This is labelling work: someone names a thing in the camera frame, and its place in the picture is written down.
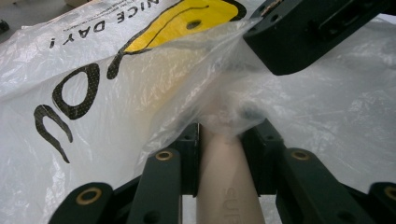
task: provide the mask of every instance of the translucent plastic bag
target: translucent plastic bag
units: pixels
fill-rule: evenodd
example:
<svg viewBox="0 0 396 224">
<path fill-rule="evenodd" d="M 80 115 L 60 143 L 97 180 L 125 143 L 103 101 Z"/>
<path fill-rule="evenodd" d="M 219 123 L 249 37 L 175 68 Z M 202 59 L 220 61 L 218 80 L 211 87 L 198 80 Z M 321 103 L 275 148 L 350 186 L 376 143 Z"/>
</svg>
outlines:
<svg viewBox="0 0 396 224">
<path fill-rule="evenodd" d="M 314 151 L 353 188 L 366 191 L 375 181 L 396 181 L 395 26 L 373 21 L 304 71 L 275 77 L 242 40 L 257 21 L 234 21 L 124 53 L 131 36 L 145 27 L 128 28 L 124 21 L 113 26 L 118 13 L 129 16 L 131 4 L 141 7 L 125 3 L 82 7 L 20 31 L 0 48 L 1 222 L 47 222 L 80 185 L 122 185 L 140 174 L 149 153 L 195 121 L 212 132 L 237 135 L 268 118 L 287 146 Z M 157 9 L 139 10 L 139 21 L 147 25 L 176 3 L 151 2 Z M 241 3 L 245 18 L 260 4 Z M 84 25 L 88 11 L 90 47 L 88 35 L 63 45 L 67 29 Z M 112 32 L 95 32 L 96 24 L 97 31 L 102 27 L 95 15 L 108 18 L 105 29 Z M 72 26 L 61 25 L 73 17 Z M 72 29 L 80 35 L 80 28 Z M 114 35 L 122 29 L 129 34 Z M 66 32 L 54 37 L 57 51 L 48 51 L 59 30 Z M 32 41 L 37 38 L 43 42 Z M 72 43 L 71 49 L 63 47 Z M 273 202 L 262 197 L 269 223 L 278 221 Z M 194 222 L 192 208 L 185 204 L 186 223 Z"/>
</svg>

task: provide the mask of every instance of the black plastic bracket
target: black plastic bracket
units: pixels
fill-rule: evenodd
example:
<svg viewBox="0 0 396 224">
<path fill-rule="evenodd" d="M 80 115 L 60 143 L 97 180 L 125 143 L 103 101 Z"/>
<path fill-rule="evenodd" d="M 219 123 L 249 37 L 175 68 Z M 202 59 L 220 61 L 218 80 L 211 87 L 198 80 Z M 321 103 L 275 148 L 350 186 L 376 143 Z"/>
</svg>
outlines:
<svg viewBox="0 0 396 224">
<path fill-rule="evenodd" d="M 389 0 L 270 0 L 244 39 L 275 75 L 305 69 L 387 9 Z"/>
<path fill-rule="evenodd" d="M 282 223 L 396 221 L 396 184 L 375 183 L 368 194 L 344 186 L 313 153 L 287 149 L 268 120 L 241 139 L 257 193 L 276 194 Z M 152 154 L 143 174 L 118 189 L 104 183 L 75 189 L 50 223 L 180 223 L 181 195 L 197 190 L 198 124 L 171 146 L 178 149 Z"/>
</svg>

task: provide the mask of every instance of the brass screw insert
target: brass screw insert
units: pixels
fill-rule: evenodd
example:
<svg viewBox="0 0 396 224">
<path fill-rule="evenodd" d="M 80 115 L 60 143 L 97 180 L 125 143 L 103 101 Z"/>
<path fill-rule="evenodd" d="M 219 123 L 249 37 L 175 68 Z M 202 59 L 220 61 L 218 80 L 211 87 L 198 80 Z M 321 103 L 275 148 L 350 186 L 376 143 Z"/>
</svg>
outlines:
<svg viewBox="0 0 396 224">
<path fill-rule="evenodd" d="M 396 201 L 396 188 L 392 186 L 387 186 L 385 189 L 385 194 L 394 201 Z"/>
<path fill-rule="evenodd" d="M 155 158 L 159 161 L 169 161 L 173 157 L 170 151 L 161 151 L 155 155 Z"/>
<path fill-rule="evenodd" d="M 100 196 L 102 196 L 102 191 L 99 188 L 92 187 L 82 191 L 77 196 L 76 203 L 79 205 L 88 205 L 96 202 Z"/>
<path fill-rule="evenodd" d="M 307 160 L 309 160 L 309 155 L 306 154 L 306 152 L 303 152 L 303 151 L 300 151 L 300 150 L 291 152 L 291 156 L 294 159 L 297 159 L 299 161 L 307 161 Z"/>
</svg>

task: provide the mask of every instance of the white plastic bag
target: white plastic bag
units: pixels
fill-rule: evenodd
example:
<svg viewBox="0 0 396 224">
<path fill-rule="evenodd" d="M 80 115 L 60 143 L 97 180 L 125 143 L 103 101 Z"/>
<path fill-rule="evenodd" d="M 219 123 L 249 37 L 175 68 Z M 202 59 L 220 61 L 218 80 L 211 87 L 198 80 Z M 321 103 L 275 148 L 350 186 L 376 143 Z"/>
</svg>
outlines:
<svg viewBox="0 0 396 224">
<path fill-rule="evenodd" d="M 95 2 L 18 31 L 3 43 L 0 222 L 48 222 L 78 186 L 101 181 L 116 188 L 139 175 L 135 167 L 154 133 L 150 123 L 156 111 L 193 69 L 231 49 L 217 43 L 233 42 L 252 21 L 154 47 L 245 20 L 258 4 Z M 206 75 L 216 75 L 219 65 Z"/>
<path fill-rule="evenodd" d="M 396 181 L 393 25 L 371 22 L 304 71 L 275 77 L 241 38 L 260 1 L 239 1 L 241 21 L 128 49 L 187 1 L 154 2 L 89 4 L 0 46 L 1 222 L 44 223 L 80 185 L 122 185 L 194 121 L 236 135 L 269 118 L 287 146 L 314 151 L 353 188 Z M 183 27 L 199 27 L 192 21 Z M 263 211 L 276 220 L 273 205 Z"/>
</svg>

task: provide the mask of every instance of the yellow smiley face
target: yellow smiley face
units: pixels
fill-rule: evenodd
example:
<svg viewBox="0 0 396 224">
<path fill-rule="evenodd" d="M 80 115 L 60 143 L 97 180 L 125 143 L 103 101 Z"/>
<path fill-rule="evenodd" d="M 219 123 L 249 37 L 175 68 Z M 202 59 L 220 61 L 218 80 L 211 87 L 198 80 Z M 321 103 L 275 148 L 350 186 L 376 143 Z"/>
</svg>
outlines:
<svg viewBox="0 0 396 224">
<path fill-rule="evenodd" d="M 231 21 L 240 6 L 223 0 L 184 0 L 166 10 L 148 29 L 130 43 L 125 52 L 151 49 L 183 35 L 202 32 Z"/>
</svg>

